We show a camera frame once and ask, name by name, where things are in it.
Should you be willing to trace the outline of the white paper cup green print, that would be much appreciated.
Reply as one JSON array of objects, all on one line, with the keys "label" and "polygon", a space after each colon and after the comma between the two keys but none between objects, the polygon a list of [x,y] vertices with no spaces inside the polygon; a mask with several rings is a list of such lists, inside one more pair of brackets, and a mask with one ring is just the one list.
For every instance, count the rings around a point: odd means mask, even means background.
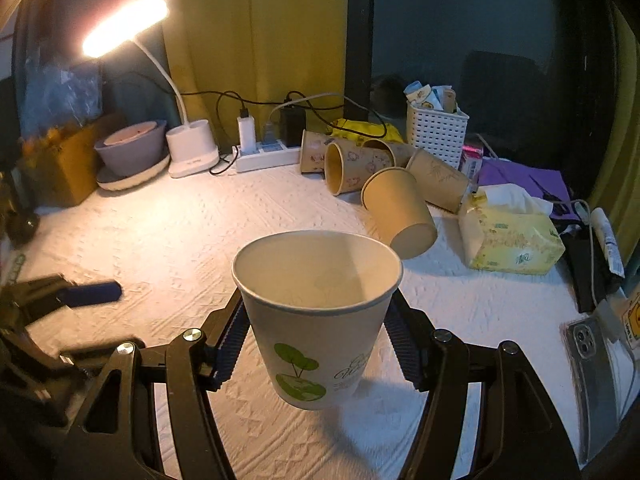
[{"label": "white paper cup green print", "polygon": [[402,272],[392,248],[352,233],[282,232],[240,249],[232,276],[285,402],[319,411],[348,400]]}]

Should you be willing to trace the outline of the plain brown paper cup front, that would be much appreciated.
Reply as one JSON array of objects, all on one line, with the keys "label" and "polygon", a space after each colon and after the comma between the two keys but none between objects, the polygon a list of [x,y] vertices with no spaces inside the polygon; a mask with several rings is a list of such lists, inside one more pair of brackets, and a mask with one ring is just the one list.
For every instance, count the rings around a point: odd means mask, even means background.
[{"label": "plain brown paper cup front", "polygon": [[378,171],[363,185],[360,197],[382,242],[402,260],[424,254],[436,242],[433,217],[416,178],[407,169],[388,167]]}]

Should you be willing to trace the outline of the brown paper cup open mouth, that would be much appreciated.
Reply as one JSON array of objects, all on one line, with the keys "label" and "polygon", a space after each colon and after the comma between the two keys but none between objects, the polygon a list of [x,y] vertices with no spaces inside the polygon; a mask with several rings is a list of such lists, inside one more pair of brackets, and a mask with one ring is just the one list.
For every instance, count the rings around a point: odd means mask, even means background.
[{"label": "brown paper cup open mouth", "polygon": [[336,140],[328,145],[324,155],[326,186],[334,196],[360,191],[370,177],[391,166],[392,156],[385,150]]}]

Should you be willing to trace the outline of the brown paper cup far left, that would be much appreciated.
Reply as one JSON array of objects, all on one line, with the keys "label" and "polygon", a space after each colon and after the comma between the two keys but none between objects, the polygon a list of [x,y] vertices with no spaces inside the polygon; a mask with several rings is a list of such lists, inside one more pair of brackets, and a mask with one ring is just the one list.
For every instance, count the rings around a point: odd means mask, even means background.
[{"label": "brown paper cup far left", "polygon": [[303,131],[299,154],[299,170],[302,174],[322,174],[326,148],[332,140],[332,136],[325,133]]}]

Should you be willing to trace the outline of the cardboard box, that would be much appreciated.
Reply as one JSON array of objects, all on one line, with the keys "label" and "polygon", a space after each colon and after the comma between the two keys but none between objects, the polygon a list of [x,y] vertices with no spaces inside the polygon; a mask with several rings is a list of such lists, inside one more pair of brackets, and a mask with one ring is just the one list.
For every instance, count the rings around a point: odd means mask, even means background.
[{"label": "cardboard box", "polygon": [[103,165],[94,144],[125,126],[121,112],[106,114],[72,133],[58,129],[48,144],[31,148],[17,167],[35,204],[67,208],[83,202],[98,186]]}]

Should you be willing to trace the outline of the white plate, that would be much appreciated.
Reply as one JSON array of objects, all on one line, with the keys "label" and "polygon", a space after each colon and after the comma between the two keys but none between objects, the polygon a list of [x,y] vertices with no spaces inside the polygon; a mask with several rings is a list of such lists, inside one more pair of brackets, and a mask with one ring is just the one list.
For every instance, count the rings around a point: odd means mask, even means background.
[{"label": "white plate", "polygon": [[99,188],[108,192],[127,191],[130,190],[130,188],[136,188],[137,186],[145,184],[159,176],[168,168],[169,162],[170,155],[166,154],[164,158],[155,165],[129,177],[116,176],[112,170],[109,170],[107,167],[103,167],[96,175],[96,183]]}]

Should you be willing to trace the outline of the white textured tablecloth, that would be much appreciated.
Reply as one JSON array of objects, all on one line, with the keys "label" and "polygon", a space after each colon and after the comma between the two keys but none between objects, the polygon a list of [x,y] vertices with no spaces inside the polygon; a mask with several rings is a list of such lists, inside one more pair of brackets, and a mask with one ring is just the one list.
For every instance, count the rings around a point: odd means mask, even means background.
[{"label": "white textured tablecloth", "polygon": [[[577,443],[578,406],[562,336],[577,311],[564,266],[544,275],[470,269],[457,217],[440,209],[432,217],[436,242],[404,264],[399,288],[408,304],[468,344],[516,342]],[[42,218],[21,279],[114,280],[122,299],[58,309],[32,324],[30,334],[49,353],[127,336],[167,344],[222,308],[239,283],[286,304],[306,304],[311,282],[329,287],[331,300],[341,304],[370,296],[370,286],[345,275],[340,245],[293,243],[235,260],[254,240],[310,230],[378,236],[358,194],[335,196],[322,177],[293,167],[161,176],[128,193],[95,192]],[[378,336],[355,392],[335,408],[308,411],[283,401],[253,338],[210,398],[241,479],[396,478],[425,401],[402,376],[386,334]]]}]

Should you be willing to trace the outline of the yellow tissue pack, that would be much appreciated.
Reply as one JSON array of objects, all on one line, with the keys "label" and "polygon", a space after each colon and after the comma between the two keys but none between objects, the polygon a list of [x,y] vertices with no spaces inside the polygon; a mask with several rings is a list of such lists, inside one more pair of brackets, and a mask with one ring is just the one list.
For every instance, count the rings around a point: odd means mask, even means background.
[{"label": "yellow tissue pack", "polygon": [[517,184],[479,186],[458,211],[465,264],[475,270],[547,274],[565,252],[551,213],[552,203]]}]

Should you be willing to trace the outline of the purple folder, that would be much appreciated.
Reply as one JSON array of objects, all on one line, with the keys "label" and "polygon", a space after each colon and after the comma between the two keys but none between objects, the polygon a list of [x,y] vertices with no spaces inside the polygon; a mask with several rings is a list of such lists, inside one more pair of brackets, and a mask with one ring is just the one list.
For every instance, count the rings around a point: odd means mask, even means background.
[{"label": "purple folder", "polygon": [[480,167],[479,185],[513,183],[525,188],[531,196],[543,198],[554,204],[551,214],[553,221],[578,221],[570,204],[570,192],[558,170],[539,169],[510,162],[510,160],[484,158]]}]

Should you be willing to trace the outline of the yellow curtain right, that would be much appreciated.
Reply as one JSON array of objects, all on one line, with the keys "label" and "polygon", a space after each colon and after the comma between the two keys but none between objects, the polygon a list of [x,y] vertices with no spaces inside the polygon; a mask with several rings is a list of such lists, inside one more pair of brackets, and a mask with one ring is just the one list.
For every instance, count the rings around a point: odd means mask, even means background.
[{"label": "yellow curtain right", "polygon": [[639,245],[639,39],[620,10],[613,11],[616,98],[608,148],[589,205],[600,207],[614,229],[623,263]]}]

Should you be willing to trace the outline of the yellow curtain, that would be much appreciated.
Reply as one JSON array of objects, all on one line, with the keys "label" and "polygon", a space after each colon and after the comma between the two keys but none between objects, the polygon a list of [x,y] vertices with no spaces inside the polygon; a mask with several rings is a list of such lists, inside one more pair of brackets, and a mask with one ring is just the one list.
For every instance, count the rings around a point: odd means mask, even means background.
[{"label": "yellow curtain", "polygon": [[608,148],[589,205],[600,207],[614,229],[623,263],[639,245],[639,39],[620,10],[613,11],[616,98]]},{"label": "yellow curtain", "polygon": [[312,96],[321,117],[342,117],[347,0],[166,0],[163,34],[172,79],[192,118],[223,148],[238,143],[239,93],[258,125],[288,92]]}]

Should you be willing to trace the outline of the white USB charger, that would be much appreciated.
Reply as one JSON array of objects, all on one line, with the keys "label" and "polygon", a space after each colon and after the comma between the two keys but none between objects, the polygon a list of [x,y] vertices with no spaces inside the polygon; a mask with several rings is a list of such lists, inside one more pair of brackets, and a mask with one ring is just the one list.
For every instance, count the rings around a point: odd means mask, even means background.
[{"label": "white USB charger", "polygon": [[257,152],[255,119],[251,114],[244,114],[238,118],[240,151],[243,155]]}]

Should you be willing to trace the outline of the white power strip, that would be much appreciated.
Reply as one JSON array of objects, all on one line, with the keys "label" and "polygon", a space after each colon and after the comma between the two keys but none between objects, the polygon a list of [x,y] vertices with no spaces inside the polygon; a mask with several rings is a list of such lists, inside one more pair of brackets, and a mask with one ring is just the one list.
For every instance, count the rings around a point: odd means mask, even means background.
[{"label": "white power strip", "polygon": [[234,166],[240,174],[241,172],[297,165],[299,163],[299,157],[299,146],[290,148],[281,140],[277,139],[269,144],[258,143],[255,153],[240,153]]}]

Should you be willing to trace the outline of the white plastic basket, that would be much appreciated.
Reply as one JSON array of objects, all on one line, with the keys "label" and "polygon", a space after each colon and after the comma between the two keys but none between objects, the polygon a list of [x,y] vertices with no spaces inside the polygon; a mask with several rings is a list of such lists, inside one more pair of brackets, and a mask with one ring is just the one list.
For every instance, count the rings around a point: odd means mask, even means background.
[{"label": "white plastic basket", "polygon": [[407,140],[414,148],[423,148],[454,169],[459,167],[469,116],[457,110],[443,110],[408,105]]}]

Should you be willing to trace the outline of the yellow curtain left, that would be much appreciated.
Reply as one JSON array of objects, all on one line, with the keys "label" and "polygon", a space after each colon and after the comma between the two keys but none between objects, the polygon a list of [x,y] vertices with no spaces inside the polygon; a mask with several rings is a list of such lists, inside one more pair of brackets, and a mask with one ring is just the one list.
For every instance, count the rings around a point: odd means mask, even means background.
[{"label": "yellow curtain left", "polygon": [[166,0],[163,34],[172,79],[192,118],[223,148],[238,143],[239,93],[258,125],[288,92],[312,96],[321,117],[342,117],[347,0]]}]

